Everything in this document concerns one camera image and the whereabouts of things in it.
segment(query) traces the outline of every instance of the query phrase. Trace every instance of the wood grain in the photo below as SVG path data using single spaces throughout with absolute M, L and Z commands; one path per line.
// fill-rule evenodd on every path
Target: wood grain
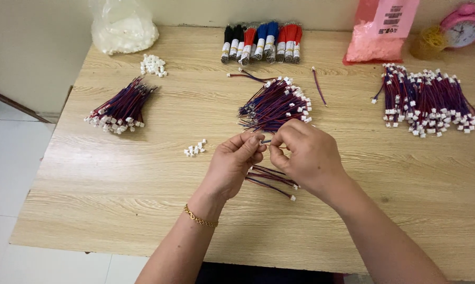
M 220 63 L 223 30 L 161 27 L 147 50 L 167 62 L 165 78 L 143 113 L 146 127 L 122 135 L 83 122 L 90 110 L 139 75 L 142 53 L 108 57 L 91 47 L 46 150 L 11 243 L 148 256 L 201 182 L 215 147 L 241 132 L 237 108 L 259 89 L 227 78 L 238 65 Z M 287 75 L 313 101 L 313 123 L 338 142 L 345 169 L 451 280 L 475 280 L 475 131 L 452 128 L 418 139 L 388 129 L 380 65 L 343 66 L 349 33 L 307 31 L 300 65 L 256 63 L 259 77 Z M 413 59 L 408 70 L 456 74 L 475 107 L 475 45 L 442 61 Z M 323 106 L 311 74 L 330 107 Z M 206 138 L 195 158 L 183 149 Z M 263 164 L 270 165 L 266 154 Z M 339 216 L 303 190 L 297 201 L 245 182 L 223 210 L 207 261 L 334 272 L 366 268 Z

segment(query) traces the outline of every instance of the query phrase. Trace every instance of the woman's left hand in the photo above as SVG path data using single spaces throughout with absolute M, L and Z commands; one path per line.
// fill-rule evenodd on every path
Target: woman's left hand
M 218 145 L 197 191 L 203 190 L 224 201 L 236 196 L 248 169 L 264 158 L 262 152 L 267 146 L 260 145 L 264 139 L 263 134 L 244 132 Z

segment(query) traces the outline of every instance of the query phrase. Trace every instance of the hand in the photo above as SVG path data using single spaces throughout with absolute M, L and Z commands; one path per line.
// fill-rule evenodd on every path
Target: hand
M 260 145 L 264 139 L 262 134 L 245 132 L 218 145 L 199 190 L 224 201 L 236 196 L 248 169 L 264 158 L 267 146 Z
M 292 152 L 290 158 L 279 148 L 283 143 Z M 349 179 L 335 139 L 300 120 L 291 119 L 281 126 L 269 151 L 274 166 L 329 205 L 339 184 Z

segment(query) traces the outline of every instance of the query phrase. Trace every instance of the woman's right hand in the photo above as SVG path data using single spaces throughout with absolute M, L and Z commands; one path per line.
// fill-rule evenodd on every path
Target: woman's right hand
M 279 148 L 283 143 L 292 152 L 290 158 Z M 273 136 L 271 162 L 323 202 L 333 205 L 334 195 L 351 183 L 344 171 L 335 139 L 297 119 L 281 126 Z

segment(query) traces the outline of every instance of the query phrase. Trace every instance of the roll of yellow rubber bands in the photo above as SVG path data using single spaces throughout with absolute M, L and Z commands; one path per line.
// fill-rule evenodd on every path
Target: roll of yellow rubber bands
M 446 39 L 439 26 L 423 29 L 411 44 L 409 52 L 421 60 L 439 58 L 441 51 L 447 47 Z

